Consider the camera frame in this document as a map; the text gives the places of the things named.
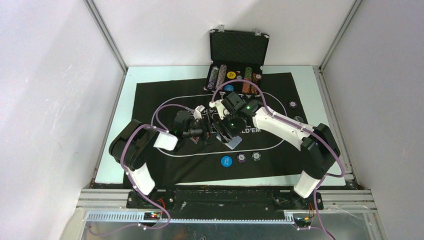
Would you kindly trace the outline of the blue card deck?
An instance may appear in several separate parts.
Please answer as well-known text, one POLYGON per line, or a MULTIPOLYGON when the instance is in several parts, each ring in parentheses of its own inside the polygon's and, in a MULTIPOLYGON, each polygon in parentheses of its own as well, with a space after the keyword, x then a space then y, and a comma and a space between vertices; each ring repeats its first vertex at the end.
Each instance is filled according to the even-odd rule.
POLYGON ((217 135, 216 138, 231 150, 235 149, 242 142, 242 138, 239 135, 232 138, 217 135))

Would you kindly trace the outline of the blue round button chip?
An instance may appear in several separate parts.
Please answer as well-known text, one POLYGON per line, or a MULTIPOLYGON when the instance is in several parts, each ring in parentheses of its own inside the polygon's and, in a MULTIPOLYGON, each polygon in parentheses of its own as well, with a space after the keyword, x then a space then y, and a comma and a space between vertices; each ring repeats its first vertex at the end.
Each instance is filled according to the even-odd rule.
POLYGON ((223 167, 229 168, 233 164, 233 159, 230 156, 225 155, 221 158, 220 163, 223 167))

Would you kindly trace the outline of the purple chip bottom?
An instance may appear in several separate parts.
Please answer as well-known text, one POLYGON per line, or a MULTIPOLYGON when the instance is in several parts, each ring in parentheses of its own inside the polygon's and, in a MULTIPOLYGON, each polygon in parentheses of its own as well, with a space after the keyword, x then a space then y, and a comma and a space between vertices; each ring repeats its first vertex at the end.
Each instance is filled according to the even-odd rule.
POLYGON ((244 153, 238 153, 236 159, 239 163, 244 163, 247 160, 247 157, 244 153))

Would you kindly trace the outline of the blue yellow chip bottom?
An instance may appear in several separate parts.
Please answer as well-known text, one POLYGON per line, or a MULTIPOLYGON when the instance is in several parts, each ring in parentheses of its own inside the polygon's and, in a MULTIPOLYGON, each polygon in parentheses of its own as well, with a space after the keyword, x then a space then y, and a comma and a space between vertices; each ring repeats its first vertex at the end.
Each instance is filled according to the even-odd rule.
POLYGON ((256 162, 261 160, 261 153, 258 151, 254 151, 251 156, 252 159, 256 162))

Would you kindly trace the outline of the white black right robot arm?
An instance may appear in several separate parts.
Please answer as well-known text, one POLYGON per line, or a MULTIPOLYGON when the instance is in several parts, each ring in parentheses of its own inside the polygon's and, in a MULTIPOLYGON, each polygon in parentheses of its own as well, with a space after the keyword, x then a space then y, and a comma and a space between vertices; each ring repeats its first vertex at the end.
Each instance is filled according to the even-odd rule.
POLYGON ((244 127, 253 126, 281 138, 300 152, 298 163, 302 171, 290 196, 291 204, 297 209, 310 204, 310 195, 341 155, 327 125, 312 126, 296 121, 270 109, 264 99, 246 101, 232 92, 224 99, 210 101, 209 107, 218 113, 219 119, 213 125, 224 143, 244 127))

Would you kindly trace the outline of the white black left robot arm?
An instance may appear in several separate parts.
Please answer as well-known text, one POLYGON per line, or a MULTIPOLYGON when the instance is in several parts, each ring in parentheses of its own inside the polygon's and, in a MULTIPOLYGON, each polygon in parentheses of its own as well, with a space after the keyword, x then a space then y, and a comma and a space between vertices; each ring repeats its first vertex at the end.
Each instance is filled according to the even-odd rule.
POLYGON ((129 182, 141 193, 138 201, 153 208, 158 194, 153 191, 163 176, 166 154, 185 156, 199 153, 212 135, 211 118, 180 110, 171 128, 156 128, 132 119, 111 142, 108 153, 122 166, 129 182))

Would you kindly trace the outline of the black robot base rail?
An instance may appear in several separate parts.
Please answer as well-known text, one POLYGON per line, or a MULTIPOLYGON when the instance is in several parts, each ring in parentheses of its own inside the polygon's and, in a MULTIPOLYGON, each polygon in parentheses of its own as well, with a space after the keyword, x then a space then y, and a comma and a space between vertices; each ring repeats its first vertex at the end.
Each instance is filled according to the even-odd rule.
POLYGON ((166 220, 262 221, 283 220, 289 211, 305 211, 309 216, 323 210, 320 193, 307 198, 288 187, 172 187, 155 189, 141 197, 135 190, 127 195, 126 208, 152 210, 148 220, 157 220, 162 213, 166 220), (168 211, 165 214, 156 207, 168 211))

